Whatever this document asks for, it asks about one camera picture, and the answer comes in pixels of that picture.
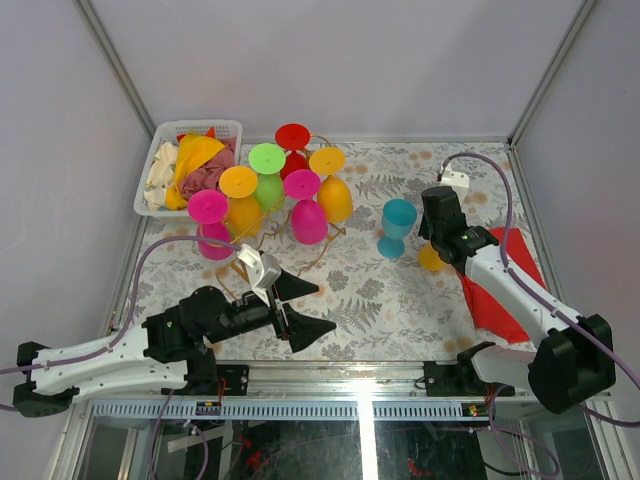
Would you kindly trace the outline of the blue wine glass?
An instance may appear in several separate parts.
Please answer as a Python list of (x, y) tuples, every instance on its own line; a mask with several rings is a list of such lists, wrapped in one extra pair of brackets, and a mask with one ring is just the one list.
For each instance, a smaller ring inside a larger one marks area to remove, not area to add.
[(378, 252), (385, 258), (397, 259), (404, 254), (404, 239), (417, 220), (415, 206), (406, 199), (392, 199), (382, 209), (383, 236), (377, 242)]

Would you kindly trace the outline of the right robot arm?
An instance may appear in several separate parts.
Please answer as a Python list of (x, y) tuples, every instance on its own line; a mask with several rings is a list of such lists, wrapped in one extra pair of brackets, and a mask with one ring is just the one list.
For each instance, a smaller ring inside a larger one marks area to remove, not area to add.
[(439, 258), (484, 289), (527, 333), (534, 352), (484, 342), (458, 356), (458, 387), (478, 394), (490, 383), (533, 393), (560, 414), (616, 382), (612, 331), (556, 299), (505, 254), (485, 228), (469, 226), (457, 194), (449, 186), (423, 191), (419, 233)]

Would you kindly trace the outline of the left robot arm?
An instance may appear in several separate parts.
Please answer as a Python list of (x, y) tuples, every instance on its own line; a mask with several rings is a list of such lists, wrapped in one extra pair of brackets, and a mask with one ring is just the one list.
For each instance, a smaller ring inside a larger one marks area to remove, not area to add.
[(212, 345), (271, 327), (297, 353), (335, 330), (334, 322), (300, 314), (289, 303), (318, 289), (286, 274), (266, 299), (246, 292), (230, 301), (218, 288), (204, 286), (96, 341), (60, 349), (25, 342), (16, 360), (25, 379), (13, 389), (12, 406), (26, 418), (41, 418), (83, 400), (128, 392), (219, 396), (224, 383)]

